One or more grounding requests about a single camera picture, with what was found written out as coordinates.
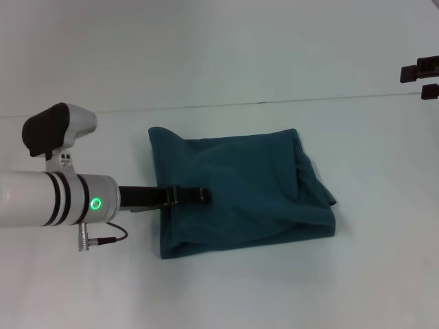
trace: green led ring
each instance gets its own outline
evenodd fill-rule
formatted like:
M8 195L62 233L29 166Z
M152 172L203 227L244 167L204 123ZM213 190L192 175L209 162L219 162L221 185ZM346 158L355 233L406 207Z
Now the green led ring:
M101 201L101 199L98 198L98 197L95 197L95 198L94 198L93 200L91 200L91 202L90 202L90 207L91 207L93 210L97 210L97 209L101 208L101 206L102 206L102 201Z

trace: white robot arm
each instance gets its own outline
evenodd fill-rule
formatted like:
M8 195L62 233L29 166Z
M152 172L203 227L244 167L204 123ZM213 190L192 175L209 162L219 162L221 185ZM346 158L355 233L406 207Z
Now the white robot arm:
M118 241L89 239L86 225L108 223L119 210L209 202L205 188L118 186L110 176L77 174L67 149L96 127L94 113L66 103L25 122L23 142L31 156L45 156L46 172L0 173L0 227L79 225L80 250L88 250L90 245Z

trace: white backdrop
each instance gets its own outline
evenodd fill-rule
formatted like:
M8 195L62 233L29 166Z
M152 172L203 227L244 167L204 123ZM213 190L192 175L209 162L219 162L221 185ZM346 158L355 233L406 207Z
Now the white backdrop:
M0 114L420 91L431 0L1 0Z

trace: green towel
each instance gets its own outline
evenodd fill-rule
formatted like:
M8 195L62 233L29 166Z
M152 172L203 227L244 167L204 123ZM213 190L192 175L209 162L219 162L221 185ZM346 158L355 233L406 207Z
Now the green towel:
M158 186L210 190L209 205L161 210L161 257L333 236L335 200L294 129L184 140L149 130Z

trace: white surface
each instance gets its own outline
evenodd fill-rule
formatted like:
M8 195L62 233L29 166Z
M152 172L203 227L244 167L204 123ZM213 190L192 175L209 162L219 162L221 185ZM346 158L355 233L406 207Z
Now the white surface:
M44 168L0 120L0 169ZM154 184L147 129L185 138L294 127L338 200L337 235L175 260L157 212L120 215L127 241L76 251L75 227L0 230L0 328L437 328L439 114L418 95L98 115L80 173ZM90 227L108 236L110 227Z
M64 134L64 142L62 144L62 147L65 148L72 147L75 144L75 139L91 134L97 127L95 113L73 104L69 104L68 107L69 126Z
M431 0L2 0L0 114L420 92L438 30Z
M60 186L60 195L64 195L63 185ZM43 226L54 206L54 184L45 173L0 172L0 228ZM60 209L64 209L61 197Z

